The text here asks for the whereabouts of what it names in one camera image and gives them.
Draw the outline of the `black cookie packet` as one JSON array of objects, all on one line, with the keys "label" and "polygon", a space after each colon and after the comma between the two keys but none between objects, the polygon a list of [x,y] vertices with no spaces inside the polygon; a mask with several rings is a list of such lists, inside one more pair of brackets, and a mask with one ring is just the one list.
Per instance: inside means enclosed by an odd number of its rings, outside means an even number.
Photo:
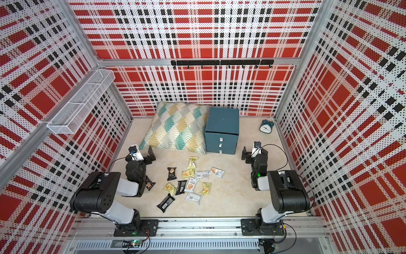
[{"label": "black cookie packet", "polygon": [[148,176],[146,176],[145,178],[145,184],[146,184],[146,188],[148,189],[148,191],[150,191],[154,185],[156,184],[156,182],[153,182],[152,180],[149,179]]},{"label": "black cookie packet", "polygon": [[173,180],[175,180],[175,179],[177,179],[177,177],[176,177],[176,167],[168,167],[167,168],[167,170],[168,170],[168,178],[167,178],[167,181],[173,181]]},{"label": "black cookie packet", "polygon": [[175,201],[175,198],[168,194],[163,201],[161,201],[156,207],[160,209],[163,213],[166,212],[167,208]]},{"label": "black cookie packet", "polygon": [[184,194],[186,185],[187,185],[187,180],[178,181],[176,195]]}]

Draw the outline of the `teal three-drawer cabinet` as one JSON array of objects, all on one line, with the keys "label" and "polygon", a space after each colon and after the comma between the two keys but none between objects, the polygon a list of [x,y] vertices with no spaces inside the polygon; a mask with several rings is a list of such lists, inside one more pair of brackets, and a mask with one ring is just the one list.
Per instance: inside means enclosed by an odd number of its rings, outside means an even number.
[{"label": "teal three-drawer cabinet", "polygon": [[234,155],[240,134],[240,110],[211,107],[205,129],[206,151]]}]

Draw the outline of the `yellow cookie packet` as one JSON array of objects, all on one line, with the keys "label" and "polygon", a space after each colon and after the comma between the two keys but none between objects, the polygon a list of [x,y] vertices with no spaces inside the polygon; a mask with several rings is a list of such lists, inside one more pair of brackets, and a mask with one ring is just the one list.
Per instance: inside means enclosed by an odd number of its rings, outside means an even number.
[{"label": "yellow cookie packet", "polygon": [[174,197],[177,192],[177,188],[169,182],[165,185],[163,190],[167,191],[172,197]]},{"label": "yellow cookie packet", "polygon": [[188,178],[195,178],[195,170],[194,169],[187,169],[182,171],[182,180],[186,180]]},{"label": "yellow cookie packet", "polygon": [[198,157],[192,156],[189,157],[189,164],[187,166],[187,169],[195,169],[196,168],[196,161],[198,160]]},{"label": "yellow cookie packet", "polygon": [[200,191],[200,195],[209,195],[210,194],[210,189],[211,189],[212,183],[209,182],[203,182],[203,188]]}]

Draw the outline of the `yellow cookie packet top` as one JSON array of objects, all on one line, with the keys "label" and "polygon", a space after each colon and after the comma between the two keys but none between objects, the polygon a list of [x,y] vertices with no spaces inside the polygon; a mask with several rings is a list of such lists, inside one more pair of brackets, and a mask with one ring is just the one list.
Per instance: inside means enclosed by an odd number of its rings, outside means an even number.
[{"label": "yellow cookie packet top", "polygon": [[195,169],[196,168],[196,161],[198,160],[198,157],[192,156],[189,157],[189,164],[187,166],[187,169]]}]

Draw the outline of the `black cookie packet bottom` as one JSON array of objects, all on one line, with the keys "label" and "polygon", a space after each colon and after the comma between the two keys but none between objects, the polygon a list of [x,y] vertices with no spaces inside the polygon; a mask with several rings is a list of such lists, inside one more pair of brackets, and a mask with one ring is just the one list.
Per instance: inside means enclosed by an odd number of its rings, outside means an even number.
[{"label": "black cookie packet bottom", "polygon": [[168,194],[163,201],[161,201],[156,207],[160,209],[163,213],[166,212],[167,208],[175,201],[175,198]]}]

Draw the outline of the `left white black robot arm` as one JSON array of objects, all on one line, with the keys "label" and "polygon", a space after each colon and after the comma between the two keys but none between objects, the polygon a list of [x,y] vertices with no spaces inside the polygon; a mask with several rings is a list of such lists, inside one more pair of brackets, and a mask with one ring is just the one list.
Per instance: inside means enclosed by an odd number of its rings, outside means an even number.
[{"label": "left white black robot arm", "polygon": [[158,220],[141,219],[140,213],[115,200],[122,197],[142,197],[144,191],[154,187],[155,182],[147,176],[147,165],[156,160],[151,147],[142,156],[138,145],[129,148],[125,157],[125,175],[120,172],[93,172],[80,185],[70,200],[72,210],[100,215],[115,224],[115,237],[154,237]]}]

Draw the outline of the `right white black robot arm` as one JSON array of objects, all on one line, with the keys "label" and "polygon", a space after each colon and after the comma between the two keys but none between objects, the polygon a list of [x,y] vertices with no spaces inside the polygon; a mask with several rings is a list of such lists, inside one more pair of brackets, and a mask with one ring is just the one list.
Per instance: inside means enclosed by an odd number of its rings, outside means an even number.
[{"label": "right white black robot arm", "polygon": [[282,218],[308,211],[312,204],[299,175],[294,170],[268,171],[267,151],[254,146],[242,151],[242,160],[251,165],[251,185],[256,191],[269,191],[271,203],[257,211],[254,219],[242,219],[244,236],[283,236]]}]

